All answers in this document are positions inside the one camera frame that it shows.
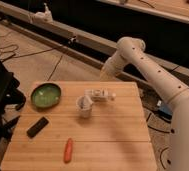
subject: white cup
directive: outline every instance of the white cup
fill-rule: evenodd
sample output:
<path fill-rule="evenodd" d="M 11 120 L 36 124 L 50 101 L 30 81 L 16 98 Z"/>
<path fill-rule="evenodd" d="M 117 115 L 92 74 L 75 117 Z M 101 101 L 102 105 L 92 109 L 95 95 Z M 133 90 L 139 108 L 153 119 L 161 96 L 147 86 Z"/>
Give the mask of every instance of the white cup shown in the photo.
<path fill-rule="evenodd" d="M 90 97 L 80 96 L 76 101 L 76 105 L 80 117 L 89 118 L 91 116 L 93 101 Z"/>

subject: remote control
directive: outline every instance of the remote control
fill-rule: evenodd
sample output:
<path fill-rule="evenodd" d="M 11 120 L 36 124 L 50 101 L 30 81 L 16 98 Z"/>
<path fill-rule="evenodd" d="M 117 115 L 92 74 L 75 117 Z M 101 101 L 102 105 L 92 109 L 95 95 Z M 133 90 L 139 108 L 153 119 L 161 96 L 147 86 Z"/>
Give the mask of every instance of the remote control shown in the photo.
<path fill-rule="evenodd" d="M 27 135 L 30 138 L 33 138 L 38 132 L 40 132 L 47 124 L 49 121 L 42 117 L 39 119 L 31 128 L 27 130 Z"/>

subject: toy carrot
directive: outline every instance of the toy carrot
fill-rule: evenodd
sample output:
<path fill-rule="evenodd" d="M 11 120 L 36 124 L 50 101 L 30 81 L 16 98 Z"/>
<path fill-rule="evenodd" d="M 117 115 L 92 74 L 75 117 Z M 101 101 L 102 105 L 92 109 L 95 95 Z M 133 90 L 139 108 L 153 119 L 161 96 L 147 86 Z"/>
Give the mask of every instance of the toy carrot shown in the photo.
<path fill-rule="evenodd" d="M 72 159 L 72 149 L 73 149 L 73 140 L 69 138 L 66 142 L 66 147 L 64 151 L 64 163 L 69 163 Z"/>

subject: wooden table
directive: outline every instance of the wooden table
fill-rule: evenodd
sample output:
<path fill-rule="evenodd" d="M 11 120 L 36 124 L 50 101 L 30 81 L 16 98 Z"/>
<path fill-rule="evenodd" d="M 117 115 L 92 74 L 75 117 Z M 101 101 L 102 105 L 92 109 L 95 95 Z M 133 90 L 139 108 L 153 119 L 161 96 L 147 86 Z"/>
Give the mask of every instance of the wooden table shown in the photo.
<path fill-rule="evenodd" d="M 59 105 L 37 111 L 27 101 L 4 156 L 2 171 L 156 171 L 135 83 L 55 83 L 62 89 Z M 100 88 L 116 93 L 116 99 L 96 102 L 91 118 L 79 118 L 76 99 L 85 89 Z M 36 137 L 28 138 L 26 130 L 42 116 L 49 124 Z M 63 153 L 68 138 L 74 140 L 74 149 L 72 161 L 65 164 Z"/>

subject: black cable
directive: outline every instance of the black cable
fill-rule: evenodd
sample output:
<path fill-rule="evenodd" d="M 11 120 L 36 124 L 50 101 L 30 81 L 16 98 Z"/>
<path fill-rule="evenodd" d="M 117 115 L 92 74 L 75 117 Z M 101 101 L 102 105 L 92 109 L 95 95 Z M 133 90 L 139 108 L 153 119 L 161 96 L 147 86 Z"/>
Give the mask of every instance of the black cable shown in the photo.
<path fill-rule="evenodd" d="M 166 170 L 166 167 L 165 167 L 165 165 L 163 164 L 162 156 L 163 156 L 163 153 L 164 153 L 166 150 L 168 150 L 168 147 L 164 148 L 164 149 L 160 152 L 160 163 L 161 163 L 161 165 L 162 165 L 162 167 L 163 167 L 164 170 Z"/>
<path fill-rule="evenodd" d="M 146 2 L 146 1 L 143 1 L 143 0 L 138 0 L 139 2 L 142 2 L 144 4 L 147 4 L 148 6 L 150 6 L 151 8 L 155 8 L 152 4 Z"/>
<path fill-rule="evenodd" d="M 149 116 L 147 117 L 147 119 L 146 119 L 147 123 L 148 123 L 148 121 L 150 120 L 151 115 L 152 115 L 152 113 L 150 113 Z M 148 125 L 148 128 L 150 128 L 150 129 L 152 129 L 152 130 L 154 130 L 154 131 L 160 132 L 160 133 L 170 134 L 169 131 L 160 130 L 160 129 L 154 128 L 154 127 L 152 127 L 152 126 L 150 126 L 150 125 Z"/>
<path fill-rule="evenodd" d="M 52 78 L 52 76 L 54 75 L 54 73 L 55 73 L 55 71 L 56 71 L 56 69 L 57 69 L 59 63 L 61 62 L 61 60 L 62 60 L 62 58 L 63 58 L 63 55 L 68 51 L 68 49 L 69 49 L 69 47 L 67 47 L 67 48 L 64 50 L 64 52 L 61 54 L 61 56 L 60 56 L 58 62 L 55 64 L 55 67 L 54 67 L 54 69 L 52 70 L 51 74 L 49 75 L 49 78 L 47 79 L 47 81 L 50 81 L 50 80 L 51 80 L 51 78 Z"/>
<path fill-rule="evenodd" d="M 3 116 L 1 118 L 4 120 L 5 123 L 8 123 L 8 120 L 6 120 Z"/>
<path fill-rule="evenodd" d="M 152 130 L 154 130 L 154 131 L 157 131 L 157 132 L 163 133 L 163 134 L 170 134 L 170 132 L 168 132 L 168 131 L 163 131 L 163 130 L 160 130 L 160 129 L 154 128 L 154 127 L 152 127 L 152 126 L 150 126 L 150 125 L 148 125 L 148 128 L 150 128 L 150 129 L 152 129 Z"/>
<path fill-rule="evenodd" d="M 50 48 L 50 49 L 47 49 L 47 50 L 42 50 L 42 51 L 39 51 L 39 52 L 33 52 L 33 53 L 25 54 L 25 55 L 10 56 L 10 57 L 8 57 L 8 58 L 2 59 L 1 61 L 4 63 L 4 62 L 6 62 L 6 61 L 8 61 L 8 60 L 10 60 L 10 59 L 29 57 L 29 56 L 33 56 L 33 55 L 37 55 L 37 54 L 49 52 L 49 51 L 52 51 L 52 50 L 61 49 L 62 47 L 64 47 L 64 45 L 61 45 L 61 46 L 55 47 L 55 48 Z"/>
<path fill-rule="evenodd" d="M 152 113 L 150 112 L 150 113 L 149 113 L 149 115 L 148 115 L 148 117 L 147 117 L 147 119 L 146 119 L 146 122 L 148 122 L 148 121 L 149 121 L 149 119 L 150 119 L 151 115 L 152 115 Z"/>
<path fill-rule="evenodd" d="M 169 70 L 170 73 L 174 72 L 177 68 L 179 68 L 180 65 L 177 65 L 176 67 L 174 67 L 173 69 Z"/>
<path fill-rule="evenodd" d="M 3 37 L 7 37 L 9 34 L 11 34 L 12 32 L 8 32 L 6 35 L 0 35 L 0 38 L 3 38 Z M 12 55 L 10 55 L 9 57 L 11 56 L 15 56 L 16 53 L 15 51 L 19 48 L 19 46 L 17 44 L 11 44 L 11 45 L 8 45 L 8 46 L 1 46 L 1 43 L 0 43 L 0 57 L 2 55 L 5 55 L 5 54 L 8 54 L 8 53 L 12 53 Z"/>
<path fill-rule="evenodd" d="M 163 117 L 163 116 L 161 116 L 161 115 L 159 115 L 159 114 L 157 114 L 157 113 L 155 113 L 155 112 L 153 112 L 153 113 L 154 113 L 154 115 L 155 115 L 157 118 L 161 119 L 162 121 L 164 121 L 164 122 L 166 122 L 166 123 L 168 123 L 168 124 L 171 123 L 171 120 L 166 119 L 165 117 Z"/>

